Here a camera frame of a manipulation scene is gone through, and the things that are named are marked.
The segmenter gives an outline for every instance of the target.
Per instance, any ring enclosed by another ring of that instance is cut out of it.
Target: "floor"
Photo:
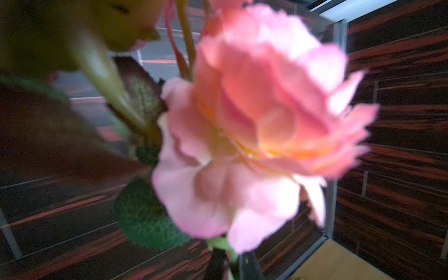
[[[333,240],[326,241],[289,280],[392,280]]]

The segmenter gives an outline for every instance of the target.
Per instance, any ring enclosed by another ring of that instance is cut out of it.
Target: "flower stem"
[[[193,35],[191,34],[190,23],[187,18],[186,8],[188,0],[176,0],[177,16],[181,22],[181,28],[184,32],[184,41],[188,53],[188,61],[190,63],[190,72],[193,72],[193,65],[196,59],[196,52],[194,50]]]
[[[227,241],[227,238],[225,237],[215,237],[207,239],[207,245],[210,250],[213,248],[218,248],[221,250],[226,250],[230,255],[230,262],[231,263],[237,263],[238,262],[238,254],[235,252],[235,250],[232,249],[230,244]]]

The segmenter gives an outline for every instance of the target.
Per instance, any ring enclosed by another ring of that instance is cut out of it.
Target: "pink rose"
[[[295,216],[303,187],[322,226],[323,177],[357,164],[378,110],[348,109],[363,72],[344,82],[337,46],[263,4],[220,10],[197,52],[194,84],[175,78],[162,93],[152,182],[173,221],[193,237],[227,233],[242,253]]]
[[[215,11],[220,9],[238,8],[243,3],[252,3],[254,0],[210,0]]]

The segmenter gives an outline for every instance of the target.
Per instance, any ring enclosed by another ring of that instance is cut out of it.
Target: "wooden wall panel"
[[[366,80],[448,71],[448,26],[349,54],[349,71],[369,69]]]
[[[339,188],[338,192],[337,209],[399,237],[429,256],[440,257],[446,228],[387,207],[370,198],[362,198],[344,188]]]
[[[349,23],[349,70],[369,70],[353,103],[381,108],[371,152],[338,182],[335,240],[395,279],[448,275],[446,11],[398,0]]]
[[[349,22],[352,53],[448,25],[445,0],[398,0]]]
[[[371,145],[371,152],[362,157],[361,168],[427,190],[448,192],[448,155]]]
[[[313,222],[306,219],[277,246],[264,256],[259,257],[260,266],[266,279],[277,279],[321,236],[322,232]]]
[[[369,143],[448,153],[448,118],[437,114],[380,114]]]
[[[368,173],[366,197],[441,228],[447,226],[448,192]]]
[[[359,243],[358,254],[396,280],[446,279],[447,263],[429,257],[402,241],[389,231],[353,217],[342,209],[336,210],[336,227],[341,235]]]
[[[447,113],[448,72],[378,82],[383,113]]]

